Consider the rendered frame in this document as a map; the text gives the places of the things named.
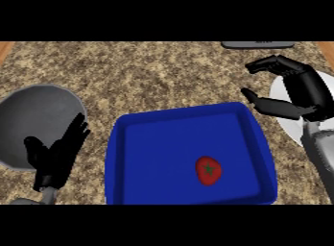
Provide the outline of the grey pan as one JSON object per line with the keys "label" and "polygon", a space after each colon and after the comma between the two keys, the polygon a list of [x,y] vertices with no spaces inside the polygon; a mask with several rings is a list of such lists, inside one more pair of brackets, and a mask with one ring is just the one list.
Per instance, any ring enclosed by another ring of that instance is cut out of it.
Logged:
{"label": "grey pan", "polygon": [[89,115],[83,100],[62,86],[34,85],[12,92],[0,101],[0,164],[34,171],[24,139],[37,136],[52,146],[78,113]]}

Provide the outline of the red tomato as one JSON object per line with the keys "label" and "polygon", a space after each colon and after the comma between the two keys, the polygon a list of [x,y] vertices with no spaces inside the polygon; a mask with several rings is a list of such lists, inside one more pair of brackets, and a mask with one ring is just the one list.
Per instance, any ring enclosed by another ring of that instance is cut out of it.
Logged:
{"label": "red tomato", "polygon": [[203,185],[214,185],[223,175],[223,167],[212,157],[200,157],[196,162],[196,172]]}

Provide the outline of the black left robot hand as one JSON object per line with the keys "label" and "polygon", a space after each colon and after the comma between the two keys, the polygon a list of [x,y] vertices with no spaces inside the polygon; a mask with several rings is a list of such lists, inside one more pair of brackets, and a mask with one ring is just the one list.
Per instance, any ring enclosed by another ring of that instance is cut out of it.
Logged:
{"label": "black left robot hand", "polygon": [[62,138],[52,147],[47,147],[35,136],[28,136],[24,139],[28,163],[37,170],[35,191],[41,192],[47,187],[63,188],[90,133],[86,116],[78,113]]}

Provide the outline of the dark grey appliance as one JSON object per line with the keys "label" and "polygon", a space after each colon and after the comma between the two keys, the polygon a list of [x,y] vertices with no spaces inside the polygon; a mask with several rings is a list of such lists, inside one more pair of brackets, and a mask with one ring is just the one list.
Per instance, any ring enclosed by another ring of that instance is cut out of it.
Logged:
{"label": "dark grey appliance", "polygon": [[284,49],[295,46],[295,41],[221,41],[227,49]]}

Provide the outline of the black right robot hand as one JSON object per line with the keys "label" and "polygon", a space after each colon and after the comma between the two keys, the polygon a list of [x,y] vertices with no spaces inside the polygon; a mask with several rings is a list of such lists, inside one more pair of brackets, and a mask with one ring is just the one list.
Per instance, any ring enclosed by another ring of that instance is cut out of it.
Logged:
{"label": "black right robot hand", "polygon": [[251,74],[270,71],[283,77],[283,85],[290,101],[259,97],[246,87],[242,94],[261,114],[310,122],[334,117],[334,100],[315,69],[283,55],[271,55],[245,65]]}

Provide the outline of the blue tray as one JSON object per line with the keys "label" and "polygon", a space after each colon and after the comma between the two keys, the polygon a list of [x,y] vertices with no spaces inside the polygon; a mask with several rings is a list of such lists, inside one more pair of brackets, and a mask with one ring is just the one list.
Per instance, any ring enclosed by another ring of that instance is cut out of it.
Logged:
{"label": "blue tray", "polygon": [[[200,157],[223,175],[203,185]],[[271,204],[279,198],[273,154],[246,105],[230,102],[119,117],[105,161],[111,205]]]}

